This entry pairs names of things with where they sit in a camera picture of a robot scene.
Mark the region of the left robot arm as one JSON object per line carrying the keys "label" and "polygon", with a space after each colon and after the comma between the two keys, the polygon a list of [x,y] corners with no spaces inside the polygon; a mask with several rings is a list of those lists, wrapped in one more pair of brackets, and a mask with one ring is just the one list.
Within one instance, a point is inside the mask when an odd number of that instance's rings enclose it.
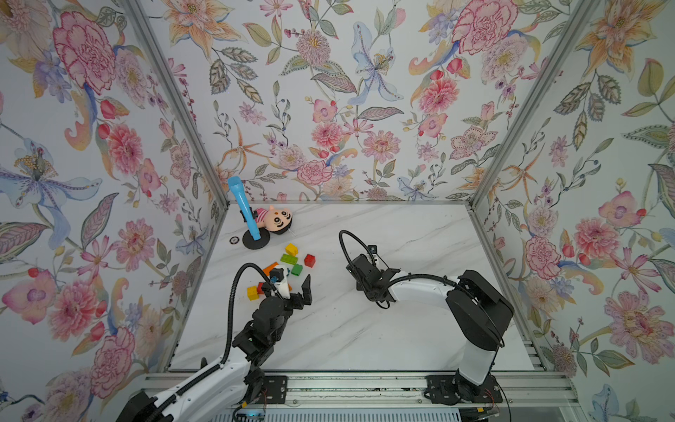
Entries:
{"label": "left robot arm", "polygon": [[273,391],[262,364],[274,352],[294,311],[312,304],[311,277],[288,299],[271,295],[231,341],[230,353],[205,365],[182,383],[153,397],[142,391],[128,400],[119,421],[207,421],[219,411],[243,409]]}

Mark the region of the orange lego plate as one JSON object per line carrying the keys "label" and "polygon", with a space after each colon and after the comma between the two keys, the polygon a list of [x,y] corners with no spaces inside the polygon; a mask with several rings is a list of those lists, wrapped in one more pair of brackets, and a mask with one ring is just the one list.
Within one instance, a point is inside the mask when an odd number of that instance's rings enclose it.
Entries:
{"label": "orange lego plate", "polygon": [[270,276],[272,270],[274,270],[278,265],[279,265],[278,262],[274,262],[274,263],[272,263],[272,265],[266,267],[266,268],[264,269],[265,275],[266,275],[266,276]]}

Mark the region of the small yellow lego brick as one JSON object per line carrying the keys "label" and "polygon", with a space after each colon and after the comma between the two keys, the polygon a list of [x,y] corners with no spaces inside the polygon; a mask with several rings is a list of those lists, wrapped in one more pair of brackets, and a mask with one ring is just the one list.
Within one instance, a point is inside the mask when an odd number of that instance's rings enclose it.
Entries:
{"label": "small yellow lego brick", "polygon": [[249,287],[246,289],[247,297],[250,301],[256,301],[259,299],[259,292],[257,287]]}

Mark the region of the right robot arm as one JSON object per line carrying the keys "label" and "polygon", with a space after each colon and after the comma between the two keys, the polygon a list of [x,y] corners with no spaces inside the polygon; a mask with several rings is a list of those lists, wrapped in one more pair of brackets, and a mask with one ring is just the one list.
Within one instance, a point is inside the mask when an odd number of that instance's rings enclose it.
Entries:
{"label": "right robot arm", "polygon": [[479,272],[467,270],[455,279],[432,274],[402,275],[379,269],[362,254],[347,260],[358,290],[371,302],[416,302],[450,310],[466,346],[453,384],[457,393],[487,387],[504,334],[513,319],[511,303]]}

